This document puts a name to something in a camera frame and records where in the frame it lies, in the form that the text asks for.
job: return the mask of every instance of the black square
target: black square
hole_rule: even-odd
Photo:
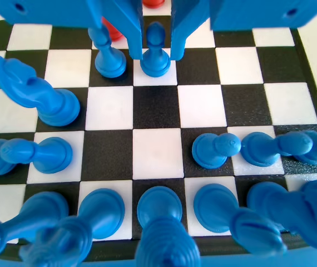
[[[124,53],[126,58],[126,70],[125,72],[117,78],[106,78],[102,76],[96,69],[95,60],[98,54],[98,50],[92,50],[91,58],[91,72],[90,72],[90,87],[99,86],[129,86],[133,85],[133,60],[129,56],[128,49],[120,50]]]
[[[194,140],[196,140],[198,136],[207,132],[216,135],[224,134],[226,133],[226,127],[181,129],[183,168],[185,172],[185,177],[232,176],[234,174],[234,169],[232,167],[231,158],[228,158],[227,161],[220,168],[213,170],[202,168],[193,159],[192,145]]]
[[[215,47],[255,46],[252,31],[214,32]]]
[[[186,193],[184,179],[152,179],[152,180],[133,180],[132,182],[132,238],[139,239],[141,237],[142,227],[137,219],[137,204],[148,189],[154,186],[166,186],[173,190],[182,203],[183,215],[182,224],[188,229],[187,211],[186,211]]]
[[[22,138],[29,141],[34,141],[34,133],[0,133],[0,139],[10,140],[13,138]],[[29,164],[18,164],[12,171],[0,176],[0,185],[26,184],[28,172]]]
[[[214,48],[187,48],[176,69],[179,85],[220,84]]]
[[[69,215],[77,215],[78,197],[80,195],[79,182],[54,182],[49,184],[26,185],[24,202],[31,196],[44,191],[61,194],[67,200]]]
[[[74,93],[81,105],[78,117],[69,125],[63,127],[54,127],[43,123],[40,118],[37,119],[37,132],[56,132],[56,131],[84,131],[86,128],[86,112],[87,112],[87,99],[88,88],[66,88]]]
[[[274,182],[287,189],[287,183],[283,175],[251,175],[251,176],[236,176],[236,192],[239,206],[246,207],[247,193],[251,187],[260,182]]]
[[[52,27],[50,49],[92,49],[87,29]]]
[[[44,79],[48,50],[7,51],[5,58],[17,58],[21,62],[33,67],[37,77]]]
[[[142,86],[133,91],[133,127],[179,128],[177,86]]]
[[[86,131],[82,181],[132,179],[132,130]]]
[[[228,126],[272,125],[264,85],[223,85]]]
[[[264,82],[304,82],[295,47],[257,47]]]

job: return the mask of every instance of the textured black square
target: textured black square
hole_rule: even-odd
[[[228,126],[272,125],[264,85],[223,85]]]
[[[186,48],[176,69],[179,85],[220,84],[214,48]]]
[[[142,86],[133,91],[133,127],[179,128],[177,86]]]
[[[184,179],[152,179],[152,180],[133,180],[132,182],[132,238],[139,239],[141,237],[142,227],[137,219],[137,204],[146,190],[154,186],[166,186],[173,190],[182,203],[183,215],[182,224],[188,229],[187,211],[186,211],[186,194]]]
[[[132,179],[132,130],[86,131],[82,181]]]
[[[92,49],[88,29],[52,27],[50,49]]]
[[[264,82],[304,82],[295,47],[257,47]]]
[[[205,176],[232,176],[234,169],[232,167],[231,158],[218,169],[208,170],[202,168],[193,159],[192,145],[194,140],[202,134],[210,132],[212,134],[220,135],[226,133],[226,127],[215,128],[182,128],[182,150],[183,150],[183,168],[185,177],[205,177]]]
[[[0,139],[10,140],[13,138],[22,138],[29,141],[34,141],[34,133],[0,133]],[[0,176],[0,185],[26,184],[28,172],[29,164],[18,164],[12,171]]]
[[[133,60],[129,56],[128,49],[120,50],[124,53],[126,57],[126,70],[125,72],[117,78],[106,78],[102,76],[96,69],[95,60],[98,54],[98,50],[92,50],[91,58],[91,72],[90,72],[90,87],[99,86],[127,86],[133,85]]]
[[[17,58],[21,62],[33,67],[37,77],[45,77],[48,50],[7,51],[5,58]]]
[[[214,32],[215,47],[255,46],[252,31]]]
[[[43,123],[40,118],[37,119],[37,132],[56,132],[56,131],[84,131],[86,128],[86,112],[87,112],[87,99],[88,88],[66,88],[74,93],[81,105],[78,117],[69,125],[62,127],[54,127]]]

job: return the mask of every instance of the checkered board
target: checkered board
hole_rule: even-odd
[[[159,9],[143,10],[145,28],[153,21],[163,24],[168,53],[170,9],[166,0]],[[215,234],[199,224],[193,211],[198,189],[223,184],[246,206],[253,184],[273,181],[297,190],[305,180],[317,179],[317,166],[283,157],[261,168],[236,155],[217,170],[205,170],[194,162],[191,146],[206,132],[231,132],[242,139],[255,131],[275,136],[317,130],[317,89],[298,32],[213,33],[207,21],[187,39],[184,58],[172,61],[159,78],[146,76],[140,62],[129,57],[125,39],[113,46],[125,54],[127,70],[110,80],[95,69],[98,50],[86,29],[11,26],[0,17],[0,56],[31,65],[39,77],[72,91],[81,103],[78,119],[56,128],[0,90],[0,138],[40,142],[58,136],[74,152],[70,166],[56,174],[42,174],[30,164],[0,177],[0,220],[17,215],[22,203],[40,191],[61,193],[73,215],[91,191],[112,188],[125,202],[123,224],[114,235],[96,241],[87,260],[132,259],[142,230],[138,200],[147,189],[163,185],[181,199],[182,223],[201,255],[245,253],[230,233]],[[283,238],[291,249],[306,246],[298,236],[283,233]],[[18,248],[8,244],[0,257],[18,260]]]

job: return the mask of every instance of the chess board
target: chess board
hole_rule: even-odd
[[[159,9],[143,10],[145,29],[153,21],[163,24],[168,53],[170,9],[166,0]],[[146,76],[140,62],[129,57],[125,38],[113,46],[125,54],[127,70],[107,79],[95,69],[98,50],[86,29],[11,26],[0,17],[0,56],[34,67],[39,77],[72,91],[81,104],[75,122],[51,127],[35,109],[15,104],[0,90],[0,138],[40,142],[58,136],[74,152],[71,165],[56,174],[42,174],[30,164],[0,176],[0,220],[16,216],[23,202],[40,191],[61,193],[75,215],[87,194],[111,188],[124,200],[125,218],[114,235],[94,242],[87,261],[133,259],[142,230],[138,200],[147,189],[163,185],[179,196],[182,223],[201,255],[246,253],[229,232],[215,234],[199,224],[193,211],[198,189],[223,184],[246,206],[253,184],[272,181],[297,190],[304,181],[317,179],[317,166],[283,157],[261,168],[239,154],[219,169],[205,170],[194,162],[191,146],[206,132],[231,132],[242,139],[254,131],[275,136],[317,130],[317,88],[298,32],[213,32],[207,21],[187,39],[184,58],[172,61],[159,78]],[[282,236],[289,249],[306,246],[299,236]],[[0,258],[19,260],[22,243],[9,243]]]

